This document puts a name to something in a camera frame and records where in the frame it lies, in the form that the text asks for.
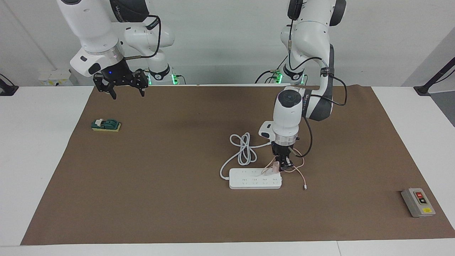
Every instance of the white power cord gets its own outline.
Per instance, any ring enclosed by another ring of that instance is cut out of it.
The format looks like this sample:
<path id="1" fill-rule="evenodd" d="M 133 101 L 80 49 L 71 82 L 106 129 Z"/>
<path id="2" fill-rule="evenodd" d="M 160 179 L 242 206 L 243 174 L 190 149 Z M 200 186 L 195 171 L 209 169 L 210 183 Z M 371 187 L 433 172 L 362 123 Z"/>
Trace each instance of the white power cord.
<path id="1" fill-rule="evenodd" d="M 232 138 L 236 137 L 240 140 L 240 144 L 237 144 L 232 141 Z M 232 145 L 239 147 L 239 151 L 235 153 L 231 158 L 229 158 L 221 167 L 220 169 L 220 177 L 225 180 L 229 180 L 229 177 L 224 177 L 223 176 L 223 169 L 224 167 L 235 157 L 237 157 L 237 162 L 241 166 L 249 165 L 250 163 L 256 162 L 258 159 L 258 155 L 256 155 L 256 152 L 254 152 L 253 148 L 260 148 L 260 147 L 265 147 L 271 144 L 271 142 L 265 143 L 263 145 L 259 146 L 250 146 L 250 133 L 245 133 L 241 137 L 238 136 L 237 134 L 232 134 L 229 137 L 229 141 L 231 142 Z"/>

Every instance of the black stand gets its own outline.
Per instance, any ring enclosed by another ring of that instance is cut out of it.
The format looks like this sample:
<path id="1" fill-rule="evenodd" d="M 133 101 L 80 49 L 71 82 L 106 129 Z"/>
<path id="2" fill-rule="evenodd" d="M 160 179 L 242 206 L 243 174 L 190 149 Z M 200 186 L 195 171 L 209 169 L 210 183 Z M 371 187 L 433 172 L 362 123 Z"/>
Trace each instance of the black stand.
<path id="1" fill-rule="evenodd" d="M 420 96 L 431 96 L 428 93 L 429 88 L 434 85 L 443 75 L 445 75 L 453 66 L 455 66 L 455 58 L 447 63 L 439 72 L 432 77 L 426 84 L 422 86 L 414 86 L 414 90 Z"/>
<path id="2" fill-rule="evenodd" d="M 0 92 L 0 96 L 13 96 L 19 86 L 17 85 L 7 85 L 3 80 L 0 79 L 0 88 L 3 90 Z"/>

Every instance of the table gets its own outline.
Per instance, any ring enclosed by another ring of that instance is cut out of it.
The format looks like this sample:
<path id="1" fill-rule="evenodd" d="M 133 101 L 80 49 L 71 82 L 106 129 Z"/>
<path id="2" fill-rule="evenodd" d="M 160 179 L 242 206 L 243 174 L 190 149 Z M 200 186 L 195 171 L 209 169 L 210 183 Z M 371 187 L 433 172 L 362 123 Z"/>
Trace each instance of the table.
<path id="1" fill-rule="evenodd" d="M 374 87 L 373 90 L 455 226 L 455 200 L 452 199 L 455 194 L 455 128 L 431 98 L 419 97 L 411 87 Z M 438 255 L 452 255 L 455 251 L 455 239 L 18 246 L 91 91 L 92 87 L 22 87 L 13 97 L 0 98 L 0 255 L 347 256 L 415 255 L 435 251 Z M 49 130 L 48 122 L 57 125 Z"/>

